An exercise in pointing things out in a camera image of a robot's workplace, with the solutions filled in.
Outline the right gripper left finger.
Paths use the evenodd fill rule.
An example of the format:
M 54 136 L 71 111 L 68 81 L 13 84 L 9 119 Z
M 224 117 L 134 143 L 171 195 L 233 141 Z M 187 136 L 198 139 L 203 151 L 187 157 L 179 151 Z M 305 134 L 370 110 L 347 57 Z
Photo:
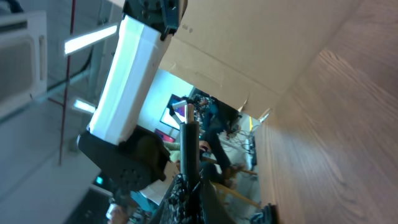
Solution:
M 193 223 L 189 211 L 190 194 L 182 174 L 177 175 L 166 192 L 164 199 L 149 224 L 188 224 Z

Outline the cardboard wall panel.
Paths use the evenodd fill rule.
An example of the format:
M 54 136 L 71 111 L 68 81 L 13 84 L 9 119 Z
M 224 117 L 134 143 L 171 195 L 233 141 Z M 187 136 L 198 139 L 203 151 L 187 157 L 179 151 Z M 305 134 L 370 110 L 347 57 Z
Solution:
M 189 0 L 160 67 L 259 118 L 358 4 L 355 0 Z

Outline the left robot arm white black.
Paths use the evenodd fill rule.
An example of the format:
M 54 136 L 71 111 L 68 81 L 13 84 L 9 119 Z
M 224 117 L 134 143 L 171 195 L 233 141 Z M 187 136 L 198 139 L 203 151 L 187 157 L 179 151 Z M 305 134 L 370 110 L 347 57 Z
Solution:
M 187 1 L 124 2 L 111 68 L 99 104 L 77 145 L 118 186 L 140 191 L 165 180 L 169 153 L 139 114 Z

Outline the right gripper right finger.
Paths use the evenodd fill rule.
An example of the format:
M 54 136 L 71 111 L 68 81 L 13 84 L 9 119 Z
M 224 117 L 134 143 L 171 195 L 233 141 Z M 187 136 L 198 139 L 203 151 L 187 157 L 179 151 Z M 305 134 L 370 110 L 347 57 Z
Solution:
M 217 197 L 215 188 L 209 180 L 200 182 L 198 195 L 205 224 L 236 224 Z

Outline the ceiling light strip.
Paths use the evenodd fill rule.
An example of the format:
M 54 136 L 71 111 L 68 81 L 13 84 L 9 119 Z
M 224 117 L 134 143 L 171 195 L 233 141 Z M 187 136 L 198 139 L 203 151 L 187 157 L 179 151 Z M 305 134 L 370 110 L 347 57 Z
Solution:
M 87 48 L 93 44 L 96 44 L 104 39 L 112 37 L 118 31 L 117 24 L 108 24 L 106 26 L 101 26 L 93 31 L 85 34 L 76 35 L 67 39 L 64 42 L 64 55 L 73 54 L 79 50 Z

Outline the ceiling air conditioner unit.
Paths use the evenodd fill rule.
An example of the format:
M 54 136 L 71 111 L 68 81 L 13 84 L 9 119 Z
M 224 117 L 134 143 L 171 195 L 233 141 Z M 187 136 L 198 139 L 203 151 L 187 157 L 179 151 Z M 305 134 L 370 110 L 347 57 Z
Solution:
M 1 117 L 46 91 L 46 12 L 1 16 Z

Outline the seated person in background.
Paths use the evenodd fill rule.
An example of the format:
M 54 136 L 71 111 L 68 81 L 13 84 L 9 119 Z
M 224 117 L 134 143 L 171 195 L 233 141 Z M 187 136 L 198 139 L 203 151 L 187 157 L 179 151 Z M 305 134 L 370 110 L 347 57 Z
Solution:
M 195 107 L 202 122 L 204 133 L 200 136 L 200 146 L 204 147 L 204 151 L 211 151 L 217 165 L 221 168 L 221 172 L 218 172 L 215 164 L 201 161 L 200 169 L 204 178 L 234 189 L 236 184 L 231 178 L 244 168 L 244 164 L 232 164 L 221 145 L 219 134 L 223 131 L 230 134 L 231 129 L 223 115 L 220 114 L 219 101 L 212 96 L 206 97 L 199 94 L 189 98 L 185 97 L 184 100 Z

